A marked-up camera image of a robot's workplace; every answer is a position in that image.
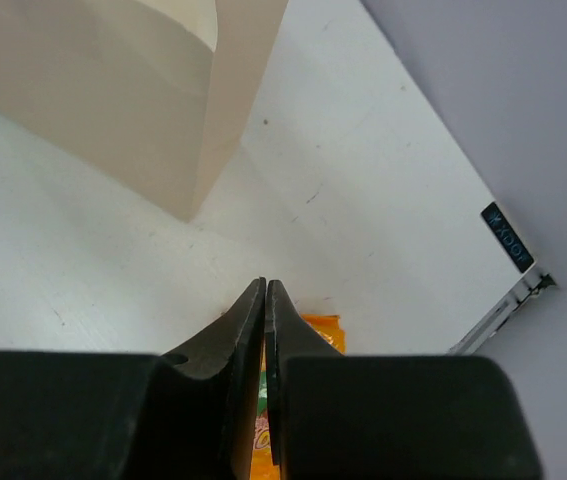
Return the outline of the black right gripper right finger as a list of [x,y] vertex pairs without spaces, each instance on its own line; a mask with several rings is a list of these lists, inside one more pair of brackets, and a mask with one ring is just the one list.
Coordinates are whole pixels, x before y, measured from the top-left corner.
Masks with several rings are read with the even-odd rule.
[[473,355],[340,353],[273,280],[265,300],[272,456],[284,479],[540,479],[513,385]]

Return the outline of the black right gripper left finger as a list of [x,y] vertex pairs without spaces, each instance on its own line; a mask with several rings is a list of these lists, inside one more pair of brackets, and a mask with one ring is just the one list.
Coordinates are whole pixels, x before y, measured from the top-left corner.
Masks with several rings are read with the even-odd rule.
[[162,354],[0,351],[0,479],[246,479],[266,282]]

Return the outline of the orange gummy snack bag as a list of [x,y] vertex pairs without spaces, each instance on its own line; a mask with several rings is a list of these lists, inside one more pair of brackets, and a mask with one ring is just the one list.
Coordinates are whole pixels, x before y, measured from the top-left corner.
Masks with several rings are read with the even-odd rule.
[[[340,317],[338,315],[321,316],[303,314],[302,318],[333,348],[340,353],[346,352],[346,333],[340,326]],[[267,413],[266,354],[263,349],[250,480],[279,478],[279,468],[273,464],[272,460]]]

